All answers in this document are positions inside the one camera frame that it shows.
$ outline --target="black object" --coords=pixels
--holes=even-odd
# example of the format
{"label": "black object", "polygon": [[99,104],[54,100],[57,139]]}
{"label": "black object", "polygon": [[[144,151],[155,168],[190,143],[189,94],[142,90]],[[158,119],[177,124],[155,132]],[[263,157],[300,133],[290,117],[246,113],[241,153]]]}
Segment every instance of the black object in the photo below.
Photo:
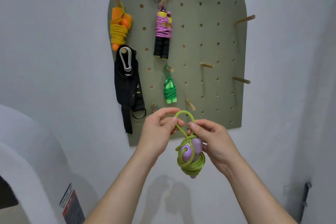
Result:
{"label": "black object", "polygon": [[156,36],[154,46],[154,56],[161,59],[168,59],[170,38]]}
{"label": "black object", "polygon": [[303,212],[305,211],[305,207],[307,207],[307,197],[308,197],[308,192],[309,189],[312,187],[312,184],[310,182],[306,182],[304,185],[304,190],[303,190],[303,197],[302,197],[302,206],[301,206],[301,214],[299,218],[299,223],[302,221],[303,217]]}
{"label": "black object", "polygon": [[10,185],[0,176],[0,209],[18,205],[19,202],[14,195]]}
{"label": "black object", "polygon": [[124,127],[126,133],[133,134],[130,111],[138,112],[145,111],[144,116],[136,118],[137,120],[143,119],[146,116],[145,102],[142,96],[142,89],[140,84],[138,61],[135,56],[137,52],[131,50],[131,66],[132,69],[129,72],[124,70],[122,63],[122,55],[124,61],[128,61],[128,53],[120,53],[120,48],[128,47],[127,45],[121,45],[117,51],[114,62],[114,85],[115,93],[117,95],[117,101],[121,104],[121,113],[123,115]]}

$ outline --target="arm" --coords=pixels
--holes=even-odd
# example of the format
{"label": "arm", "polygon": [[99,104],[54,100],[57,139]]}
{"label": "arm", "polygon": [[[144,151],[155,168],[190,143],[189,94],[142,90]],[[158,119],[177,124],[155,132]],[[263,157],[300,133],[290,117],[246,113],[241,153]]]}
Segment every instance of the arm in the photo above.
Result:
{"label": "arm", "polygon": [[203,150],[228,179],[249,224],[296,223],[240,155],[223,126],[208,120],[196,120],[189,126],[207,143]]}
{"label": "arm", "polygon": [[149,171],[166,149],[169,136],[176,133],[176,123],[184,125],[180,119],[164,116],[179,110],[162,108],[146,118],[137,149],[84,224],[132,222]]}

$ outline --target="green pegboard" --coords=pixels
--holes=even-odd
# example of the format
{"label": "green pegboard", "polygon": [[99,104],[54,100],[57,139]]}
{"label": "green pegboard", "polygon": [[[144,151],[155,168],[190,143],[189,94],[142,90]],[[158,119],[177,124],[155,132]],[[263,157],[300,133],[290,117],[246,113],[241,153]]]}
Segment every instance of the green pegboard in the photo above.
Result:
{"label": "green pegboard", "polygon": [[[247,16],[245,1],[168,0],[166,8],[171,12],[173,23],[168,60],[153,56],[159,1],[120,1],[125,12],[133,17],[126,44],[137,51],[147,115],[152,113],[151,103],[155,102],[159,108],[179,107],[191,112],[195,119],[213,120],[227,129],[241,127],[244,84],[232,77],[244,77],[247,23],[237,26],[234,23]],[[114,0],[110,0],[108,34],[115,6]],[[201,67],[201,62],[214,67]],[[166,64],[174,69],[177,103],[167,104],[164,99],[163,67]],[[195,111],[187,105],[186,98],[194,104]],[[190,121],[186,116],[180,118]],[[133,134],[128,134],[130,146],[137,145],[144,120],[132,118]],[[183,135],[176,133],[171,138],[180,137]]]}

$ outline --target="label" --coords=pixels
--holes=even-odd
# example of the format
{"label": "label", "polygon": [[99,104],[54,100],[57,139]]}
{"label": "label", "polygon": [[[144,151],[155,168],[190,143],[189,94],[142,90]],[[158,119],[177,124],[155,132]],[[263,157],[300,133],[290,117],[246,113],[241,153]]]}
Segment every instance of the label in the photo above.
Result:
{"label": "label", "polygon": [[84,223],[85,216],[71,183],[66,189],[59,206],[63,209],[63,217],[66,224]]}

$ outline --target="lime green rope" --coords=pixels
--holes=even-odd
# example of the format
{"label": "lime green rope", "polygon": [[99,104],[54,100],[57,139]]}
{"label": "lime green rope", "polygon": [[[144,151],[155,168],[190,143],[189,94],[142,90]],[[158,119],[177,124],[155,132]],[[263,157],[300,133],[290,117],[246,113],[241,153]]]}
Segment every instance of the lime green rope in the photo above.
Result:
{"label": "lime green rope", "polygon": [[[175,117],[179,116],[181,113],[185,113],[185,114],[189,115],[191,117],[191,121],[195,122],[194,117],[191,115],[190,112],[187,112],[187,111],[179,111],[177,114],[175,114]],[[181,167],[182,171],[186,175],[196,176],[196,175],[199,174],[199,172],[201,171],[202,167],[205,164],[204,153],[202,152],[199,155],[199,158],[195,162],[193,162],[193,159],[195,157],[195,152],[194,152],[193,144],[191,143],[191,139],[197,138],[197,136],[194,135],[193,131],[191,132],[191,135],[188,136],[187,133],[184,132],[183,129],[178,124],[176,124],[176,126],[183,133],[183,135],[185,136],[185,139],[181,142],[180,146],[176,147],[176,149],[175,149],[178,152],[177,164]],[[183,149],[182,151],[180,151],[180,150],[187,143],[189,143],[189,145],[190,145],[190,148],[192,150],[192,154],[191,154],[190,160],[187,163],[185,163],[182,160],[182,156],[183,156],[183,153],[185,153],[187,151],[187,149]]]}
{"label": "lime green rope", "polygon": [[167,100],[167,103],[170,104],[171,102],[176,102],[176,86],[174,85],[174,81],[171,78],[171,72],[169,72],[169,76],[166,73],[166,66],[164,66],[163,71],[165,72],[165,75],[167,77],[166,82],[165,82],[165,90],[164,90],[164,96],[165,99]]}

